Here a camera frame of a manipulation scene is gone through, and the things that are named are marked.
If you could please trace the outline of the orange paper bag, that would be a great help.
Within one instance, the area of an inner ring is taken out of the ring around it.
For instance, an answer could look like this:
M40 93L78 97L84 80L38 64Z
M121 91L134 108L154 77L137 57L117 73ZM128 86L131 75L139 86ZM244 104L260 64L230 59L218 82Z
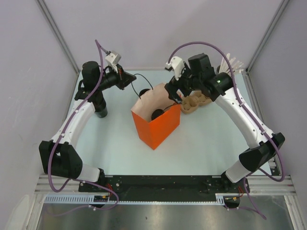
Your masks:
M168 98L165 85L160 83L150 87L141 97L135 91L138 100L131 108L134 124L142 140L155 150L180 124L180 104Z

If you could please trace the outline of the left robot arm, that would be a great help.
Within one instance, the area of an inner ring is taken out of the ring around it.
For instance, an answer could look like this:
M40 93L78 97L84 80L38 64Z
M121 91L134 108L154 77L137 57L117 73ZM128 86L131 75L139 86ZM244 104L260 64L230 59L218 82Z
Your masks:
M89 118L93 114L100 118L107 115L102 91L113 86L123 90L136 77L119 64L101 68L95 61L84 63L81 74L70 114L50 141L40 143L39 153L43 170L49 176L89 181L89 186L99 192L106 186L105 178L100 176L102 170L84 164L75 148Z

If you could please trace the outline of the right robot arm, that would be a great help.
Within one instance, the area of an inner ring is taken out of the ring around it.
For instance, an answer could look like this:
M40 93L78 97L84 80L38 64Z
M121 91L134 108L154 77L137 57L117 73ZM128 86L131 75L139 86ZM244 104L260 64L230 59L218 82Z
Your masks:
M260 169L277 154L285 141L284 135L274 133L262 123L251 111L230 75L216 72L206 54L194 55L188 62L172 57L166 62L165 69L174 72L165 85L169 99L179 104L182 98L178 91L185 97L192 91L201 91L226 112L245 138L248 149L221 175L221 186L226 192L233 192L241 179Z

